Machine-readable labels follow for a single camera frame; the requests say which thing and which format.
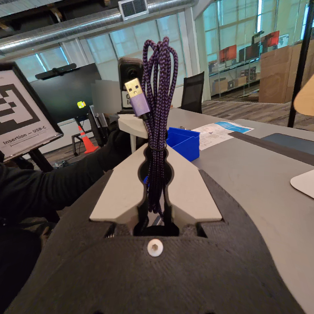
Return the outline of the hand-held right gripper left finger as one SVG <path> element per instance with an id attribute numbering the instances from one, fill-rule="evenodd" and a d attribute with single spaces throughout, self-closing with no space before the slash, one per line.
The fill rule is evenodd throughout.
<path id="1" fill-rule="evenodd" d="M 137 206 L 144 197 L 144 185 L 138 171 L 145 161 L 145 143 L 113 169 L 89 219 L 135 226 L 139 222 Z"/>

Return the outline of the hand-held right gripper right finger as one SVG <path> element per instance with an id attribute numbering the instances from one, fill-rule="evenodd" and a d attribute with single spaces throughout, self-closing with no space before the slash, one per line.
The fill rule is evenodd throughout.
<path id="1" fill-rule="evenodd" d="M 168 185 L 173 222 L 177 226 L 218 222 L 222 215 L 208 190 L 198 167 L 168 147 L 167 162 L 173 170 Z"/>

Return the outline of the blue plastic bin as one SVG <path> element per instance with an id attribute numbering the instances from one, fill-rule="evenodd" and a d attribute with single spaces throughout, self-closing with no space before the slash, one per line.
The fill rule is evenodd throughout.
<path id="1" fill-rule="evenodd" d="M 186 130 L 183 128 L 173 128 L 170 127 L 167 130 L 166 144 L 167 147 L 163 150 L 164 153 L 164 183 L 165 186 L 169 185 L 175 176 L 174 164 L 170 162 L 170 148 L 180 154 L 182 157 L 187 159 L 189 162 L 194 161 L 199 158 L 199 132 Z M 148 173 L 149 173 L 149 163 L 152 159 L 152 152 L 150 145 L 148 144 L 147 152 L 144 152 L 146 156 L 146 161 L 139 168 L 139 179 L 146 185 L 147 189 L 149 187 Z"/>

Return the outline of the person's left forearm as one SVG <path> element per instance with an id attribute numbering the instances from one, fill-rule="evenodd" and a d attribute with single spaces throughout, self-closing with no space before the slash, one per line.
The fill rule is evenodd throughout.
<path id="1" fill-rule="evenodd" d="M 0 216 L 13 223 L 27 217 L 44 217 L 73 204 L 103 175 L 107 147 L 72 166 L 50 172 L 21 170 L 1 163 Z"/>

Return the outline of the person's left hand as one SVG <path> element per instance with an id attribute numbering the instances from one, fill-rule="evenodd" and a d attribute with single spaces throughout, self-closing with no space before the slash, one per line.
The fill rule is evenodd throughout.
<path id="1" fill-rule="evenodd" d="M 113 170 L 131 154 L 130 134 L 119 128 L 109 135 L 106 145 L 96 153 L 97 161 L 104 172 Z"/>

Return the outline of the orange traffic cone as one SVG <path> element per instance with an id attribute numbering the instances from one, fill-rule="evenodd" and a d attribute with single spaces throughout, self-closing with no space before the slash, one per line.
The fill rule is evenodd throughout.
<path id="1" fill-rule="evenodd" d="M 85 134 L 84 130 L 82 129 L 81 126 L 78 126 L 78 129 L 79 129 L 79 132 L 80 132 L 80 135 L 81 135 L 81 139 L 84 143 L 84 146 L 85 146 L 85 154 L 89 154 L 89 153 L 92 153 L 94 151 L 96 151 L 99 146 L 95 146 L 91 140 L 88 138 L 88 136 Z"/>

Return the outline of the white air vent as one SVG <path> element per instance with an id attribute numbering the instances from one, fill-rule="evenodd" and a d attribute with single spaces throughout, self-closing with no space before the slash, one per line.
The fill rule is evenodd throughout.
<path id="1" fill-rule="evenodd" d="M 122 0 L 118 6 L 124 21 L 149 13 L 146 0 Z"/>

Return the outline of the printed paper sheet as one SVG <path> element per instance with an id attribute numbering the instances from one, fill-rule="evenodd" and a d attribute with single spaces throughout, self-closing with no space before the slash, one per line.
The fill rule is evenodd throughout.
<path id="1" fill-rule="evenodd" d="M 247 133 L 254 130 L 250 127 L 245 127 L 234 122 L 220 121 L 212 124 L 193 129 L 192 131 L 199 132 L 199 150 L 203 151 L 209 147 L 222 143 L 232 138 L 232 132 Z"/>

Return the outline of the black webcam bar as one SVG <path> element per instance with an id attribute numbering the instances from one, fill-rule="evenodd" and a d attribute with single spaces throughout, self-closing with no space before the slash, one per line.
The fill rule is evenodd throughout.
<path id="1" fill-rule="evenodd" d="M 70 64 L 64 67 L 60 67 L 60 68 L 53 68 L 52 70 L 49 70 L 47 72 L 36 74 L 35 78 L 37 80 L 47 80 L 50 78 L 63 76 L 67 73 L 70 73 L 79 69 L 79 68 L 73 68 L 72 65 L 74 64 Z"/>

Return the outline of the black television screen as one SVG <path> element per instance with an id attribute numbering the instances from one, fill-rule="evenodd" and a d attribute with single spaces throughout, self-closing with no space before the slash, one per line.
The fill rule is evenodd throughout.
<path id="1" fill-rule="evenodd" d="M 101 80 L 95 63 L 55 73 L 31 86 L 56 123 L 87 115 L 93 105 L 92 86 Z"/>

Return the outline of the white tablet stand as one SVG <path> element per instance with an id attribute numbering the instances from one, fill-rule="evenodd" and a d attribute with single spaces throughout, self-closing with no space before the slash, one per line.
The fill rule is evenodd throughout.
<path id="1" fill-rule="evenodd" d="M 314 170 L 297 175 L 290 180 L 291 186 L 301 193 L 314 198 Z"/>

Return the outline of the printed tag sign board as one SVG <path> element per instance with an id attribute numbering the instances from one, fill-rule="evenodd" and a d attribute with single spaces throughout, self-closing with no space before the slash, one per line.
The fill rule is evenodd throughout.
<path id="1" fill-rule="evenodd" d="M 0 150 L 3 161 L 62 138 L 34 88 L 15 62 L 0 63 Z"/>

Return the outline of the wooden board with dark panel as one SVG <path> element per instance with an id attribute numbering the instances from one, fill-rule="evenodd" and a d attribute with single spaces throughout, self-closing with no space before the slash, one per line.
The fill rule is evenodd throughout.
<path id="1" fill-rule="evenodd" d="M 301 88 L 294 100 L 294 108 L 296 112 L 314 116 L 314 76 Z"/>

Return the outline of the silver air duct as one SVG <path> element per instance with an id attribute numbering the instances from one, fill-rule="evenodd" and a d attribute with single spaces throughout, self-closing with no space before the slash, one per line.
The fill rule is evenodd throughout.
<path id="1" fill-rule="evenodd" d="M 19 14 L 27 10 L 42 9 L 47 6 L 63 7 L 68 5 L 78 5 L 99 3 L 105 7 L 115 8 L 118 1 L 91 1 L 91 0 L 1 0 L 0 1 L 0 17 L 8 17 L 13 14 Z"/>
<path id="2" fill-rule="evenodd" d="M 71 19 L 51 26 L 23 32 L 1 39 L 1 56 L 17 53 L 36 46 L 45 46 L 67 41 L 76 37 L 101 32 L 108 29 L 118 29 L 124 25 L 148 21 L 164 17 L 168 14 L 181 12 L 194 6 L 198 1 L 147 1 L 148 13 L 140 14 L 126 20 L 120 9 L 113 8 Z"/>

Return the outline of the red printer enclosure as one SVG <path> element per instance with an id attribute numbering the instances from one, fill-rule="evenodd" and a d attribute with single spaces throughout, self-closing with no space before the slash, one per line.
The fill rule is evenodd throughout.
<path id="1" fill-rule="evenodd" d="M 219 51 L 219 62 L 224 63 L 237 58 L 237 45 L 226 47 Z"/>
<path id="2" fill-rule="evenodd" d="M 279 43 L 280 31 L 271 32 L 260 38 L 263 49 L 276 46 Z"/>

